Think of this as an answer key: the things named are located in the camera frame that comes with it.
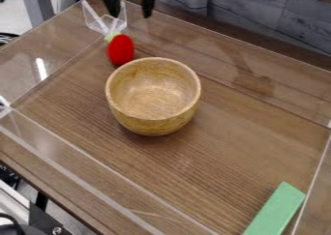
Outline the red plush fruit green stem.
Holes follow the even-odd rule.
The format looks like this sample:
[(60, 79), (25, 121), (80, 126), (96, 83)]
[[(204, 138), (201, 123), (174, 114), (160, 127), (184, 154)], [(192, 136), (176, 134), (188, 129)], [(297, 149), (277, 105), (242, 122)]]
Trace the red plush fruit green stem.
[(106, 42), (105, 54), (114, 66), (121, 66), (130, 62), (134, 57), (134, 44), (130, 37), (118, 31), (104, 37)]

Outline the wooden bowl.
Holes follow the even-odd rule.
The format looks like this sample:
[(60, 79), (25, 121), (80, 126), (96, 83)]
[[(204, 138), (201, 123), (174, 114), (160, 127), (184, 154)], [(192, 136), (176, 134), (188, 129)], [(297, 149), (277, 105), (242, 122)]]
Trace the wooden bowl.
[(146, 57), (113, 71), (104, 94), (118, 124), (137, 134), (160, 136), (177, 131), (190, 121), (201, 84), (184, 63)]

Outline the green rectangular block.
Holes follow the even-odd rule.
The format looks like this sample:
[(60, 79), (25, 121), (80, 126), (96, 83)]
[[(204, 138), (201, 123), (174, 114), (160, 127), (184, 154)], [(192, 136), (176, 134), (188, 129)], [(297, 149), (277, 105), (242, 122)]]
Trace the green rectangular block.
[(305, 194), (287, 182), (281, 182), (242, 235), (281, 235), (304, 200)]

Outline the clear acrylic enclosure wall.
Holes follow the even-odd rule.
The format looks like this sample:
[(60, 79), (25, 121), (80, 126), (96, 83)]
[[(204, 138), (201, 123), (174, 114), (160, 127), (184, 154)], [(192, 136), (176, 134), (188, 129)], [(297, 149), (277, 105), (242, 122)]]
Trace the clear acrylic enclosure wall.
[(68, 8), (0, 48), (0, 162), (101, 235), (241, 235), (281, 183), (307, 195), (287, 235), (331, 235), (331, 72), (129, 5), (138, 57), (201, 81), (174, 133), (108, 109), (104, 38)]

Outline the black equipment bottom left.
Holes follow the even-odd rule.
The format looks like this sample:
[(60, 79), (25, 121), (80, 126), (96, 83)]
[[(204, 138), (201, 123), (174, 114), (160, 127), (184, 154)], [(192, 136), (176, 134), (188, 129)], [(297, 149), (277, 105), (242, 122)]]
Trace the black equipment bottom left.
[(37, 207), (0, 207), (0, 235), (73, 235)]

